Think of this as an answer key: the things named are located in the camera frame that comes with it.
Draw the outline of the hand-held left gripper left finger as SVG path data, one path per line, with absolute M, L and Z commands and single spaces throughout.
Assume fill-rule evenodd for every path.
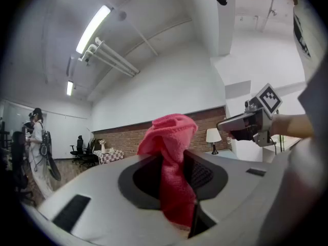
M 91 200 L 72 230 L 76 237 L 107 246 L 166 246 L 186 240 L 188 232 L 171 224 L 159 210 L 142 210 L 125 199 L 118 178 L 145 156 L 132 156 L 92 167 L 55 191 L 38 207 L 48 220 L 75 195 Z

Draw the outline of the white shelf unit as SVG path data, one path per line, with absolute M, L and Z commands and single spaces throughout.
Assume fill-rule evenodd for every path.
M 272 146 L 262 148 L 262 161 L 271 163 L 274 157 L 285 151 L 290 151 L 297 143 L 301 141 L 300 138 L 289 136 L 272 136 L 272 140 L 275 142 Z

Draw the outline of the long ceiling light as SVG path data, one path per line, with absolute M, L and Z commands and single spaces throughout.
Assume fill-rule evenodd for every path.
M 100 7 L 100 9 L 95 13 L 92 17 L 90 22 L 88 23 L 87 27 L 85 28 L 78 44 L 76 47 L 76 52 L 82 54 L 89 42 L 90 38 L 93 36 L 94 32 L 103 22 L 103 20 L 110 14 L 111 9 L 108 8 L 106 5 Z

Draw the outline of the pink cloth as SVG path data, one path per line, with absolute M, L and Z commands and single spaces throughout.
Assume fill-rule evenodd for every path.
M 198 126 L 183 114 L 170 114 L 152 121 L 140 142 L 137 154 L 160 153 L 160 208 L 169 222 L 182 229 L 190 229 L 196 195 L 185 179 L 184 152 Z

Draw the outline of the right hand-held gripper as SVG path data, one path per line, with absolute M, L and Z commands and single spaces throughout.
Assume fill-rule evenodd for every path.
M 221 122 L 218 131 L 230 132 L 235 140 L 253 141 L 259 147 L 272 146 L 270 128 L 282 100 L 270 84 L 266 84 L 253 98 L 245 101 L 245 111 Z

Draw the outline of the white ceiling pipes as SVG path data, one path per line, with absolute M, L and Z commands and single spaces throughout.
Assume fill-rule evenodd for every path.
M 86 65 L 89 65 L 92 59 L 97 59 L 110 68 L 115 69 L 129 77 L 134 77 L 140 73 L 139 69 L 110 48 L 105 41 L 101 40 L 99 37 L 95 38 L 95 43 L 90 44 L 82 57 L 78 60 L 80 62 L 85 62 Z

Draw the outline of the person's right forearm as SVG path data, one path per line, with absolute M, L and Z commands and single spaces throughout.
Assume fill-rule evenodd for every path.
M 273 116 L 270 134 L 295 138 L 309 138 L 314 136 L 314 129 L 306 114 Z

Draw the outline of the checkered cloth table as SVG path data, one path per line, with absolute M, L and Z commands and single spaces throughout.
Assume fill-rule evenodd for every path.
M 125 156 L 123 151 L 114 149 L 105 149 L 104 153 L 101 150 L 94 150 L 93 154 L 98 157 L 100 165 L 124 159 Z

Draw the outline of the black office chair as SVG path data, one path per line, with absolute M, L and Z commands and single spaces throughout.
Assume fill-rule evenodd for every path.
M 78 136 L 76 146 L 71 145 L 72 151 L 70 152 L 71 155 L 74 156 L 72 162 L 75 163 L 77 161 L 80 161 L 84 157 L 84 140 L 81 135 Z
M 96 162 L 98 161 L 98 157 L 93 154 L 93 150 L 96 144 L 96 138 L 93 138 L 88 143 L 88 147 L 78 155 L 78 157 L 82 160 L 80 163 L 81 166 L 92 167 L 96 166 Z

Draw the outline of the white shade table lamp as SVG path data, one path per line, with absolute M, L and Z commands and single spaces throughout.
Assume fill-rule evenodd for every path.
M 206 131 L 206 142 L 212 145 L 212 155 L 217 155 L 216 143 L 222 140 L 217 128 L 210 128 Z

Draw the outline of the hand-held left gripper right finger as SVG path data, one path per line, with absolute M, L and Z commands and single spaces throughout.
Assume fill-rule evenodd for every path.
M 188 243 L 277 243 L 286 234 L 281 203 L 288 152 L 272 163 L 261 163 L 186 151 L 194 160 L 215 165 L 228 175 L 226 186 L 214 198 L 200 201 L 202 219 L 214 226 Z

